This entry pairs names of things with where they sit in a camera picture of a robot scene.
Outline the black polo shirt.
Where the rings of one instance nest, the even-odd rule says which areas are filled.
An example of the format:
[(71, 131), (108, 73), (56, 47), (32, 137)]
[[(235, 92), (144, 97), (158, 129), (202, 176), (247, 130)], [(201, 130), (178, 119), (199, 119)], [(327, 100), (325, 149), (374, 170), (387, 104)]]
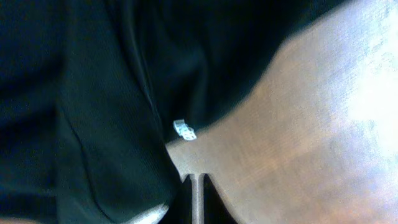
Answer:
[(126, 223), (182, 188), (166, 145), (233, 110), (335, 1), (1, 2), (1, 219)]

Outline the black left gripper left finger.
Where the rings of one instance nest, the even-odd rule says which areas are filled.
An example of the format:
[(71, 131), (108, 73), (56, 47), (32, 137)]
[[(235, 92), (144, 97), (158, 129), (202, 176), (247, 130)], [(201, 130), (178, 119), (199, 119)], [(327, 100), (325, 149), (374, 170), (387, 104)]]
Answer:
[(192, 224), (192, 180), (187, 175), (159, 224)]

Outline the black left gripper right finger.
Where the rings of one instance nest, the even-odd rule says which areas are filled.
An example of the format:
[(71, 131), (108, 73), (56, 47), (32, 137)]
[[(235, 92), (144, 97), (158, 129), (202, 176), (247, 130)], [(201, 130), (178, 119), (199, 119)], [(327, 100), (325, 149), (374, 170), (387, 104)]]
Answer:
[(203, 215), (204, 224), (238, 224), (208, 174), (203, 176)]

